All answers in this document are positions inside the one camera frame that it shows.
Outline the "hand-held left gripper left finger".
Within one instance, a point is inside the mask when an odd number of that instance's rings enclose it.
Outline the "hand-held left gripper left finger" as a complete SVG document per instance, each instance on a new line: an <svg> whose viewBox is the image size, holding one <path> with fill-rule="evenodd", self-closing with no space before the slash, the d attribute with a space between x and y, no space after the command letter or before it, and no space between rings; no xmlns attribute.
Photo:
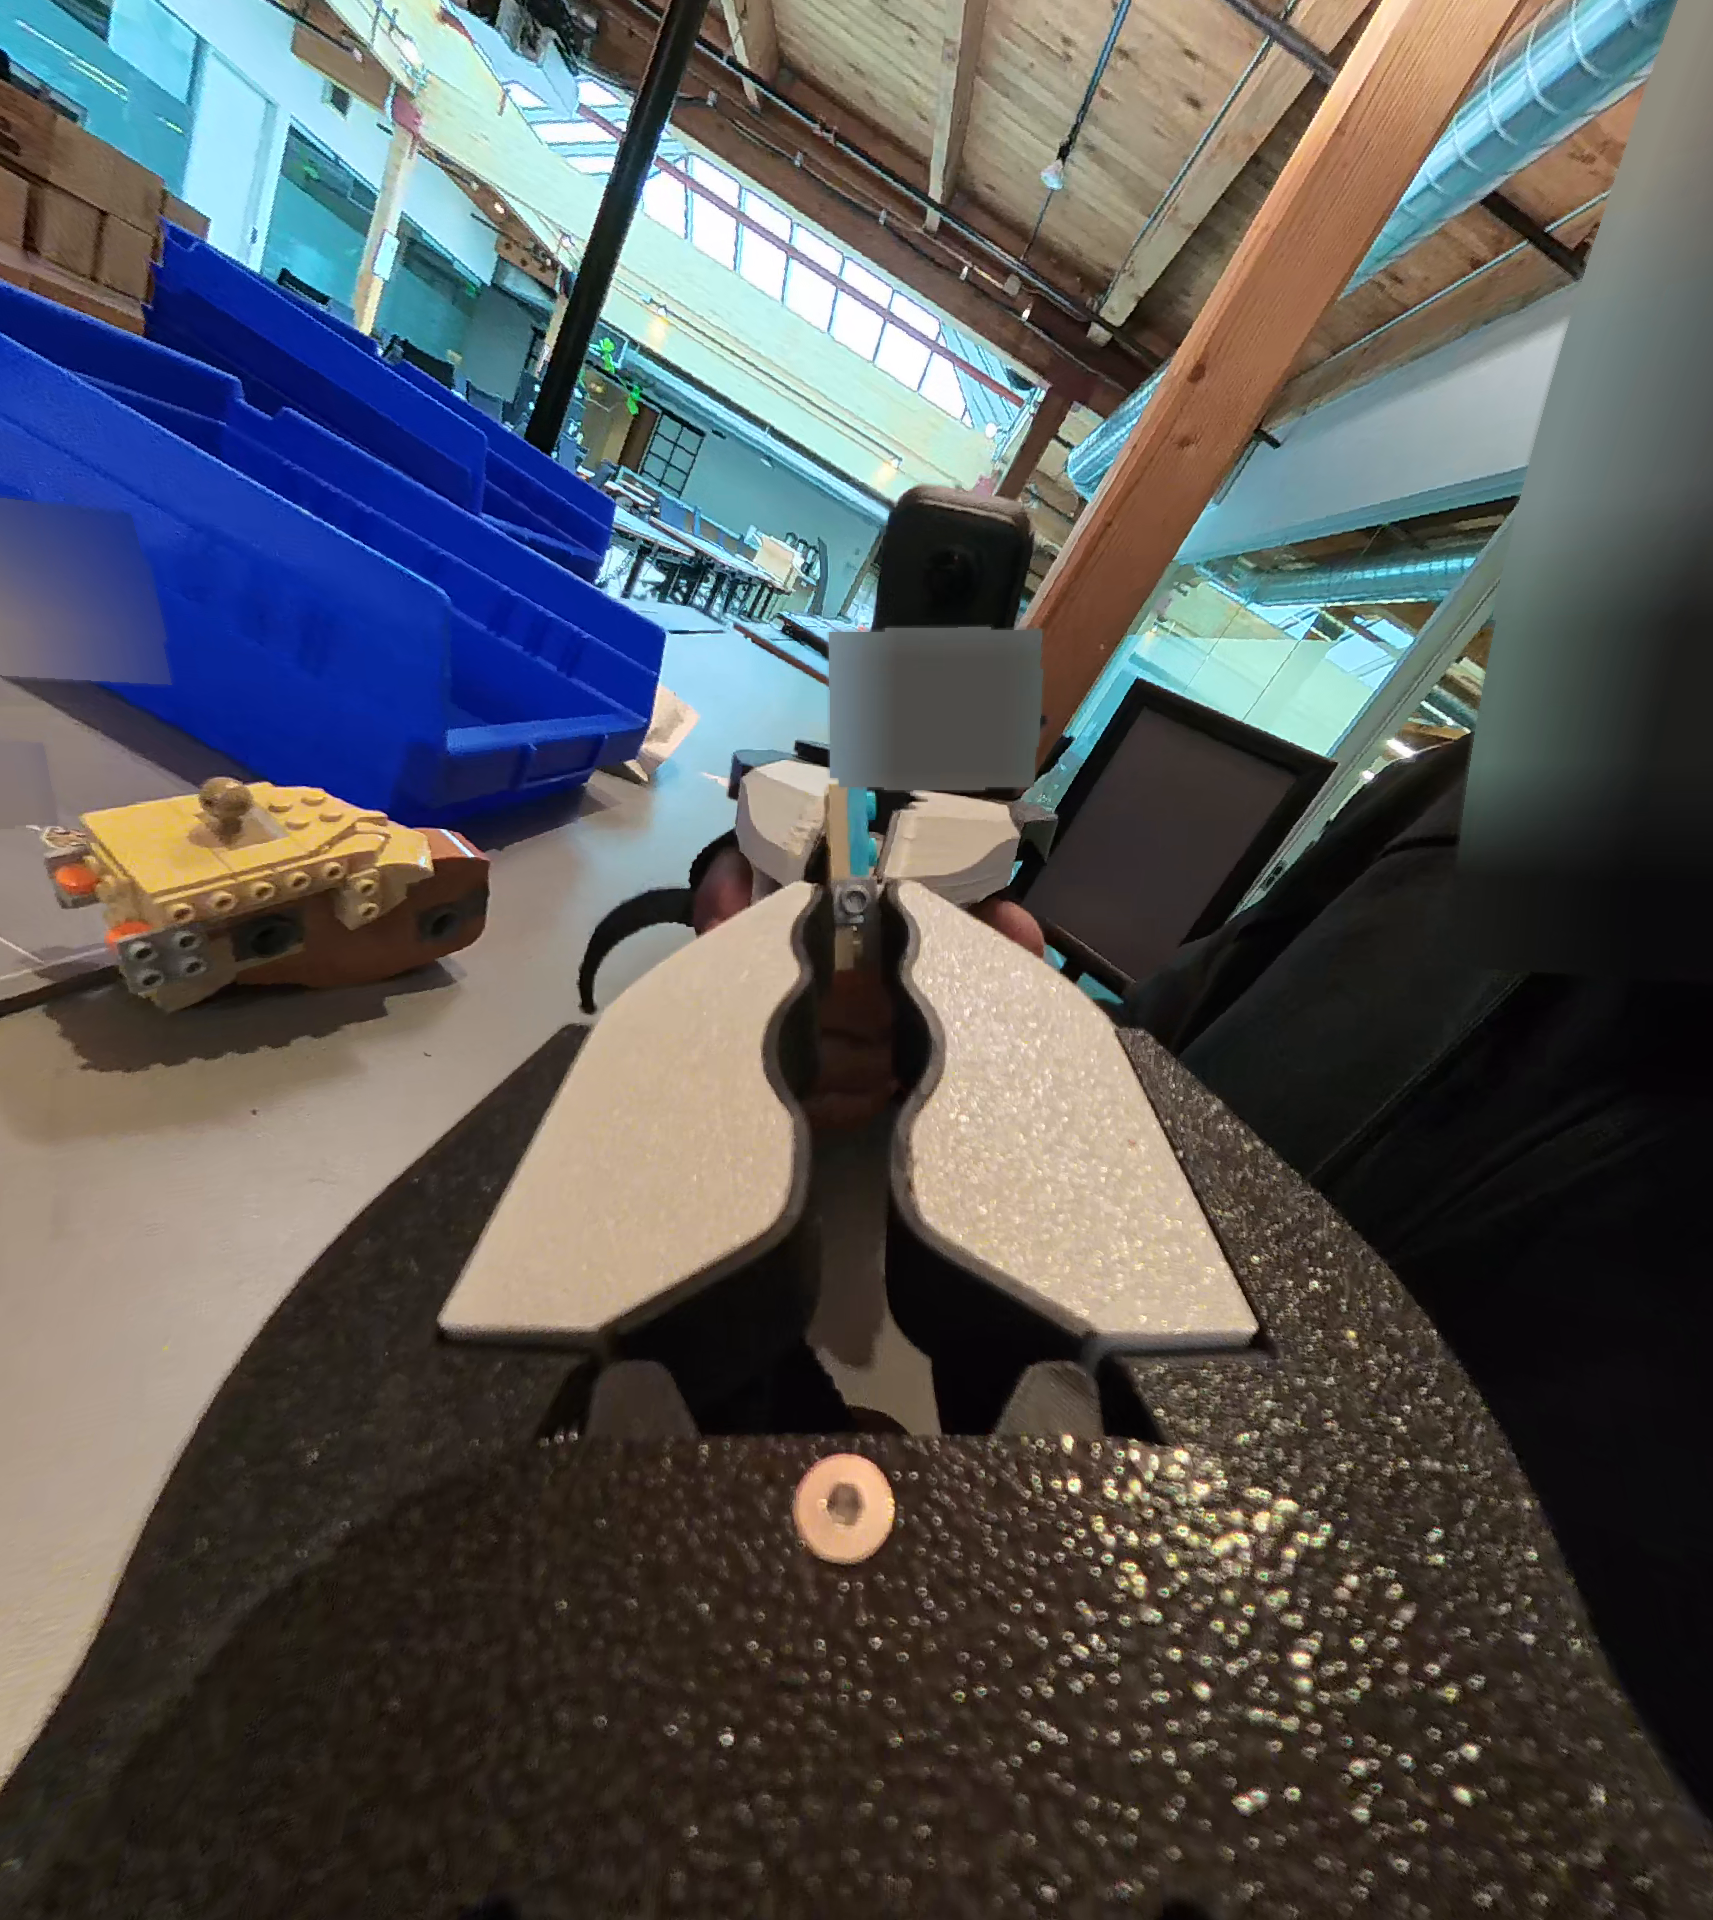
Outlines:
<svg viewBox="0 0 1713 1920"><path fill-rule="evenodd" d="M595 1020L440 1307L447 1338L640 1334L797 1227L811 1132L778 1038L814 910L791 882Z"/></svg>

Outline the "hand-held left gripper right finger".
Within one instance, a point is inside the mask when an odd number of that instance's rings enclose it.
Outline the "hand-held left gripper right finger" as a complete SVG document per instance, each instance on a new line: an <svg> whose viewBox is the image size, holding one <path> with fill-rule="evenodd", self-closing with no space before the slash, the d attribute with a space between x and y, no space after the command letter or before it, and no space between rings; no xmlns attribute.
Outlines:
<svg viewBox="0 0 1713 1920"><path fill-rule="evenodd" d="M930 885L886 891L926 1069L892 1143L905 1223L1070 1342L1255 1342L1260 1324L1097 1001Z"/></svg>

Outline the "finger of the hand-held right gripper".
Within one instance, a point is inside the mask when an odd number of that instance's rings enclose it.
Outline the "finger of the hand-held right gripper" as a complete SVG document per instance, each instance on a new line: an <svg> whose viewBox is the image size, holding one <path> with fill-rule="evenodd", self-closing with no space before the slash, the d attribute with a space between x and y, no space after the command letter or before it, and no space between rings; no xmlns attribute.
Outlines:
<svg viewBox="0 0 1713 1920"><path fill-rule="evenodd" d="M735 787L735 842L753 871L751 900L802 883L825 840L829 769L759 763Z"/></svg>
<svg viewBox="0 0 1713 1920"><path fill-rule="evenodd" d="M923 883L956 905L976 905L1009 888L1018 847L1012 802L912 794L890 814L877 879L880 885Z"/></svg>

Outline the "person's right forearm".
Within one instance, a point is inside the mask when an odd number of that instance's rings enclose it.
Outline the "person's right forearm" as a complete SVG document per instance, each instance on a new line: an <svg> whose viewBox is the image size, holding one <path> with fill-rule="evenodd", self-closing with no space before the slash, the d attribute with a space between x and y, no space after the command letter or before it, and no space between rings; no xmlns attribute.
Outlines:
<svg viewBox="0 0 1713 1920"><path fill-rule="evenodd" d="M1125 996L1117 1021L1185 1057L1250 1119L1383 1102L1422 1054L1409 1023L1428 905L1390 869L1337 889L1277 883L1224 930L1185 944Z"/></svg>

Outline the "grey desk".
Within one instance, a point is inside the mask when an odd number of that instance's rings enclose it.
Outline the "grey desk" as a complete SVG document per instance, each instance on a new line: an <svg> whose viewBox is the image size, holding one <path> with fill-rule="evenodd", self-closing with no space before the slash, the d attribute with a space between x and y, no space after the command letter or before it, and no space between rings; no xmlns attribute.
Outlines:
<svg viewBox="0 0 1713 1920"><path fill-rule="evenodd" d="M826 733L825 687L746 636L675 632L662 675L693 733L653 784L595 775L497 821L485 936L443 972L0 1017L0 1783L268 1314L574 1020L593 925L728 824L732 751Z"/></svg>

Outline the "person's right hand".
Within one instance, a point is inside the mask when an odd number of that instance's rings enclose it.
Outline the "person's right hand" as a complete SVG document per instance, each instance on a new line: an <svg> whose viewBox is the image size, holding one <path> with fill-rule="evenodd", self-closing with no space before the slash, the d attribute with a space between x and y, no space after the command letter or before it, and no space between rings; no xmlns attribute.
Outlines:
<svg viewBox="0 0 1713 1920"><path fill-rule="evenodd" d="M704 936L744 911L755 869L732 834L707 846L691 867L691 925ZM867 1128L901 1091L895 1044L895 990L878 968L835 972L819 999L817 1071L802 1097L821 1138Z"/></svg>

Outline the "white printed paper bag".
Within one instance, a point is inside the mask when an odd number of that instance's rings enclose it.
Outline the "white printed paper bag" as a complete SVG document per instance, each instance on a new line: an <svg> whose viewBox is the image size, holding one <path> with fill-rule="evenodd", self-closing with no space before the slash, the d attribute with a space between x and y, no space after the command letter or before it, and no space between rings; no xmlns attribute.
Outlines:
<svg viewBox="0 0 1713 1920"><path fill-rule="evenodd" d="M658 681L654 687L653 711L645 735L637 751L623 761L620 769L629 774L631 779L651 784L658 769L671 761L671 757L688 739L693 729L698 726L698 719L701 713L697 708L675 693L667 683Z"/></svg>

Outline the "black monitor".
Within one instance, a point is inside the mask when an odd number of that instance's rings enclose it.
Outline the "black monitor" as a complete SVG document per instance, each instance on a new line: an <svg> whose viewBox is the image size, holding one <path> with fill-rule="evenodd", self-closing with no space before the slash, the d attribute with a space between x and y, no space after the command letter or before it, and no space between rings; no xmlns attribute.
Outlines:
<svg viewBox="0 0 1713 1920"><path fill-rule="evenodd" d="M1140 678L1054 802L1015 882L1074 982L1130 996L1220 930L1337 761Z"/></svg>

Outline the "background work tables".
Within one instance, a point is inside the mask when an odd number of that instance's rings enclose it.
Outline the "background work tables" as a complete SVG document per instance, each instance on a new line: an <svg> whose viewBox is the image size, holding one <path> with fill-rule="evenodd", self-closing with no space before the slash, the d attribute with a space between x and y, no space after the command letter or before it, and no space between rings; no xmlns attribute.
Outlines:
<svg viewBox="0 0 1713 1920"><path fill-rule="evenodd" d="M873 556L847 579L829 544L802 531L731 531L676 494L604 461L593 484L614 504L598 586L616 597L680 605L717 617L868 612Z"/></svg>

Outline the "wooden support beam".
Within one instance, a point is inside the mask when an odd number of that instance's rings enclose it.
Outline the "wooden support beam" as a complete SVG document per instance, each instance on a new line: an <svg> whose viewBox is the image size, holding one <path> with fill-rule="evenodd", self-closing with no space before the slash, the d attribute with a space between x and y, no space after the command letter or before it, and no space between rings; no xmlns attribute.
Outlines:
<svg viewBox="0 0 1713 1920"><path fill-rule="evenodd" d="M1383 232L1513 1L1386 1L1261 203L1031 605L1046 760Z"/></svg>

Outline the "tan brown brick ship model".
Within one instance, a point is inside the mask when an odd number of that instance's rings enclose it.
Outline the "tan brown brick ship model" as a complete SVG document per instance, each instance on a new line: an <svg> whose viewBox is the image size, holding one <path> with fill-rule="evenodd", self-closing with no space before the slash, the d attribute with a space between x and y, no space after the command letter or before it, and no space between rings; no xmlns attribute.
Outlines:
<svg viewBox="0 0 1713 1920"><path fill-rule="evenodd" d="M160 1012L404 977L471 947L491 900L459 831L303 784L212 777L38 842L57 900L100 910L125 990Z"/></svg>

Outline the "large blue plastic bin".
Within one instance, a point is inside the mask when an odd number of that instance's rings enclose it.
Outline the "large blue plastic bin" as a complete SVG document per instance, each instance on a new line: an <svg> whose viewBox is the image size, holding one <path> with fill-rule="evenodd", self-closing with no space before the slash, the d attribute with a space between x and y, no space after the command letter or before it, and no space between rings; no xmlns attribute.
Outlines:
<svg viewBox="0 0 1713 1920"><path fill-rule="evenodd" d="M412 824L634 754L667 638L629 601L202 359L0 284L0 500L123 514L167 632L133 706Z"/></svg>

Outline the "silver ventilation duct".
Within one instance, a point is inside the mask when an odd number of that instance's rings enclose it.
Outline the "silver ventilation duct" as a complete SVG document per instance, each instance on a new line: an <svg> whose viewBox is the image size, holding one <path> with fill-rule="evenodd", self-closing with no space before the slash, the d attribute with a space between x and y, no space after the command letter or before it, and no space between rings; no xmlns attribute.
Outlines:
<svg viewBox="0 0 1713 1920"><path fill-rule="evenodd" d="M1577 284L1674 1L1544 3L1494 56L1239 448Z"/></svg>

